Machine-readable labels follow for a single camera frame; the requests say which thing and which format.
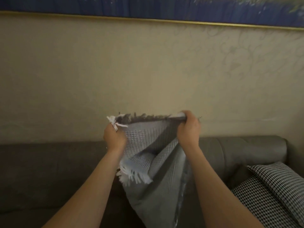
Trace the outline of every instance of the wall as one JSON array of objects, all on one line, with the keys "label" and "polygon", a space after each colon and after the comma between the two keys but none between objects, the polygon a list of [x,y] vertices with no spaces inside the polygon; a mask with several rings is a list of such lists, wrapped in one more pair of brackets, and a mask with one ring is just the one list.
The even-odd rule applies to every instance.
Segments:
[{"label": "wall", "polygon": [[202,116],[203,136],[302,147],[303,32],[0,18],[0,143],[100,140],[107,115]]}]

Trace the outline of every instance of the houndstooth pillow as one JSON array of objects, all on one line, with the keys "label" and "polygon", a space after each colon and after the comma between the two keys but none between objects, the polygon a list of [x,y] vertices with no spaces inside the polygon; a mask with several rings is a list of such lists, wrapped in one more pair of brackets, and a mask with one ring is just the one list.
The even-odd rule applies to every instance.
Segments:
[{"label": "houndstooth pillow", "polygon": [[231,191],[265,228],[300,227],[256,176],[250,177]]},{"label": "houndstooth pillow", "polygon": [[304,227],[304,178],[282,162],[248,168]]}]

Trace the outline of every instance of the gray blanket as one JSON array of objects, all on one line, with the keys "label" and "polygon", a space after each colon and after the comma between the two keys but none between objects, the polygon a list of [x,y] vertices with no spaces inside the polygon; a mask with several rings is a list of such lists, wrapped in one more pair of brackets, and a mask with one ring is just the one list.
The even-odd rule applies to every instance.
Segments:
[{"label": "gray blanket", "polygon": [[176,138],[185,115],[108,119],[128,139],[117,175],[131,206],[147,228],[176,227],[189,170]]}]

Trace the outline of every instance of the person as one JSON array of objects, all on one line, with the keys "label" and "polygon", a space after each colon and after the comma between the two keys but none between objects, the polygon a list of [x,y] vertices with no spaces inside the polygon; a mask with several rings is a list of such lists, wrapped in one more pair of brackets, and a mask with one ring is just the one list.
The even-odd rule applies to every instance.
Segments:
[{"label": "person", "polygon": [[[177,129],[177,138],[191,164],[207,228],[264,227],[233,195],[212,169],[199,147],[201,125],[191,111]],[[99,227],[127,138],[111,124],[104,131],[108,152],[89,178],[43,228]]]}]

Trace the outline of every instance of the painting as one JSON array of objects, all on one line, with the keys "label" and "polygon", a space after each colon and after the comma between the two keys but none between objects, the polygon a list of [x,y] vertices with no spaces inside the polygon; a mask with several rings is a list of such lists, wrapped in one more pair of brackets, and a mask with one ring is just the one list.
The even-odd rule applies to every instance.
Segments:
[{"label": "painting", "polygon": [[304,0],[0,0],[0,11],[304,27]]}]

